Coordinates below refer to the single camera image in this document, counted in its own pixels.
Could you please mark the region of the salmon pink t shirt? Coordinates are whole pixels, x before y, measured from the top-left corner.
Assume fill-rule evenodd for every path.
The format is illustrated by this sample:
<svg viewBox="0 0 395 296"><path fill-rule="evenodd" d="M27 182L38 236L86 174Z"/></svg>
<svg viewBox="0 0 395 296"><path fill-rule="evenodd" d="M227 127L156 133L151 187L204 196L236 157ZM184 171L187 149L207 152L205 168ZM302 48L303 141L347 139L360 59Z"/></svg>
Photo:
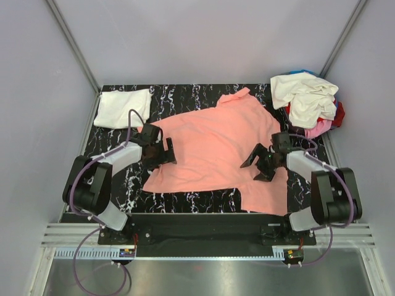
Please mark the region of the salmon pink t shirt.
<svg viewBox="0 0 395 296"><path fill-rule="evenodd" d="M255 179L255 166L242 168L256 144L271 144L280 124L248 88L222 95L215 107L167 117L153 124L171 138L176 164L155 169L143 189L152 193L204 192L237 188L242 210L287 213L285 168L272 181Z"/></svg>

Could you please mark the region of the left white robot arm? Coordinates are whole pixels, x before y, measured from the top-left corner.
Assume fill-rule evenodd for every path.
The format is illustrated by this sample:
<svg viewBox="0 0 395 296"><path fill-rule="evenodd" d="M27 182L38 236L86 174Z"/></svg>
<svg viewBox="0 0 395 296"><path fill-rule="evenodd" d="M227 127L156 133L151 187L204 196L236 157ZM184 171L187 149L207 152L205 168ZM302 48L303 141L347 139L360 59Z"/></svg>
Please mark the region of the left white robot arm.
<svg viewBox="0 0 395 296"><path fill-rule="evenodd" d="M138 162L142 162L148 170L166 163L176 164L172 139L150 144L133 139L105 154L78 156L70 170L62 194L63 201L79 215L91 216L112 229L111 235L119 244L129 243L133 238L133 229L127 225L128 216L110 200L112 178Z"/></svg>

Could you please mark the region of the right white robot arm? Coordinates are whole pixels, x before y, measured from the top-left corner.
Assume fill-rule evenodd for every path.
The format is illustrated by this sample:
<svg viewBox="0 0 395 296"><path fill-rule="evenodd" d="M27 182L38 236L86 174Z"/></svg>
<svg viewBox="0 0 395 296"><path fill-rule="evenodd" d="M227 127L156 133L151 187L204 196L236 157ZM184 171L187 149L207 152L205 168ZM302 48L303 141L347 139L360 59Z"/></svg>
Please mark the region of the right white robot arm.
<svg viewBox="0 0 395 296"><path fill-rule="evenodd" d="M280 237L286 244L295 244L303 231L327 226L345 228L361 219L359 190L350 168L336 168L289 145L267 149L257 144L241 167L249 167L253 162L259 170L255 180L273 181L277 169L284 167L310 184L310 206L289 214L289 224L280 229Z"/></svg>

